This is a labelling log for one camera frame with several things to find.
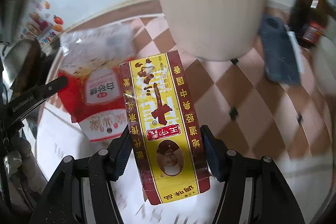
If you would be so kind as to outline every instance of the red logo label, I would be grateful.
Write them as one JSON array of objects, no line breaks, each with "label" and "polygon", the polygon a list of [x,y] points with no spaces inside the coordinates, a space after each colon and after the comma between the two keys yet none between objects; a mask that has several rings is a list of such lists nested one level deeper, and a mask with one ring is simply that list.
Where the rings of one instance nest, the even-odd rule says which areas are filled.
[{"label": "red logo label", "polygon": [[97,97],[98,97],[98,98],[103,98],[103,97],[105,97],[106,95],[107,95],[106,92],[101,92],[101,93],[98,93]]},{"label": "red logo label", "polygon": [[315,44],[316,42],[318,42],[320,36],[324,34],[324,31],[325,29],[323,26],[311,21],[302,38],[310,43]]},{"label": "red logo label", "polygon": [[173,135],[181,134],[180,125],[177,124],[171,124],[169,126],[150,129],[146,131],[147,138],[149,141],[154,141],[162,138],[167,138]]}]

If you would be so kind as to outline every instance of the oval portrait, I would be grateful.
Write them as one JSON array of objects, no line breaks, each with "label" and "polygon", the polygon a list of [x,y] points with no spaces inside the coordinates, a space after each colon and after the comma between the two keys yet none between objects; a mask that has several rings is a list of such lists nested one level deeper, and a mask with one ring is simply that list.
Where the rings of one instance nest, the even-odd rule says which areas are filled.
[{"label": "oval portrait", "polygon": [[162,141],[157,147],[156,159],[163,173],[176,176],[183,169],[183,154],[177,143],[171,140]]}]

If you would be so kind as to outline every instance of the plastic bag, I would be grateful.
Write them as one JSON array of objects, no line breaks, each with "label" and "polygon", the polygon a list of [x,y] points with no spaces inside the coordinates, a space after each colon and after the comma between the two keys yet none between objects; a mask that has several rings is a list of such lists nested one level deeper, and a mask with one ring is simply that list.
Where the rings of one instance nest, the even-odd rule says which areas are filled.
[{"label": "plastic bag", "polygon": [[121,135],[127,125],[119,64],[133,60],[135,50],[128,26],[112,25],[60,38],[64,52],[58,76],[68,86],[58,92],[72,122],[78,122],[90,141]]}]

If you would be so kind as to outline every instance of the tiled floor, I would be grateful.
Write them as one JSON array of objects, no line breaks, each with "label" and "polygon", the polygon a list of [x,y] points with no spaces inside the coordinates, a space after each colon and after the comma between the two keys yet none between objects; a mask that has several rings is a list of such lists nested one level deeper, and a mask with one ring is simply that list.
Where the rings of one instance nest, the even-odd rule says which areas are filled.
[{"label": "tiled floor", "polygon": [[[244,56],[213,62],[176,45],[164,15],[121,23],[135,33],[138,58],[178,50],[200,125],[207,124],[228,148],[258,159],[269,155],[283,172],[298,170],[298,164],[309,166],[321,157],[332,162],[331,105],[315,85],[307,50],[302,53],[301,85],[280,85],[265,78],[260,37]],[[49,102],[63,109],[57,96]],[[325,171],[331,179],[332,167]]]}]

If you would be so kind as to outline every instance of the bottle label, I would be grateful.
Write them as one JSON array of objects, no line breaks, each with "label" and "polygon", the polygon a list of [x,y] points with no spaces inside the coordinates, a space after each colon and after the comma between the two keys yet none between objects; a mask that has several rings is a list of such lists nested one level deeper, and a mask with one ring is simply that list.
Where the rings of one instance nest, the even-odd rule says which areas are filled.
[{"label": "bottle label", "polygon": [[323,26],[311,21],[302,38],[312,44],[315,44],[318,41],[319,37],[324,34],[324,31],[325,29]]}]

